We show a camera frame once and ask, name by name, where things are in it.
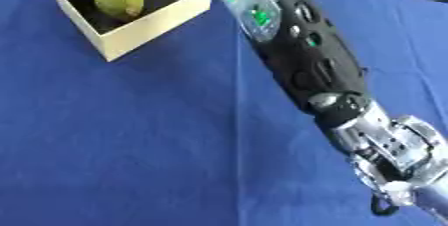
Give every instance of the cardboard box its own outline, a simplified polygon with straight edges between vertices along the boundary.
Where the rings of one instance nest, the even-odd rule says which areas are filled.
[[[152,0],[145,14],[123,24],[99,15],[93,0],[56,1],[109,62],[209,10],[211,4],[211,0]]]

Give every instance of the blue tablecloth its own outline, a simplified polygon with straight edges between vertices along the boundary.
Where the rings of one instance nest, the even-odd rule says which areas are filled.
[[[448,7],[316,0],[391,115],[448,134]],[[221,2],[106,63],[54,0],[2,0],[0,225],[435,225],[370,192]]]

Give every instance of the green led light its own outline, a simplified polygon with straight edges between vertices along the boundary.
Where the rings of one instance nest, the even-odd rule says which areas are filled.
[[[264,25],[268,24],[271,21],[271,19],[269,18],[268,14],[265,11],[263,11],[263,10],[260,10],[258,8],[254,8],[251,11],[251,13],[252,13],[252,16],[255,19],[255,22],[257,22],[258,26],[264,26]]]
[[[306,39],[306,42],[307,42],[308,45],[311,46],[311,47],[316,47],[316,46],[317,46],[317,43],[314,42],[311,38],[307,38],[307,39]]]

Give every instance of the black cable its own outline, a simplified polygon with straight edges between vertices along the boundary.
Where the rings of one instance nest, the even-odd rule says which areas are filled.
[[[387,208],[381,206],[381,199],[375,195],[372,196],[371,204],[372,213],[376,216],[391,216],[398,212],[400,209],[398,206],[388,204]]]

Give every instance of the robotic arm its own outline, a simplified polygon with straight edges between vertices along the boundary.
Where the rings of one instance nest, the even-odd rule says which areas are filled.
[[[276,81],[372,190],[374,214],[416,205],[448,225],[448,142],[413,116],[389,118],[312,1],[223,1]]]

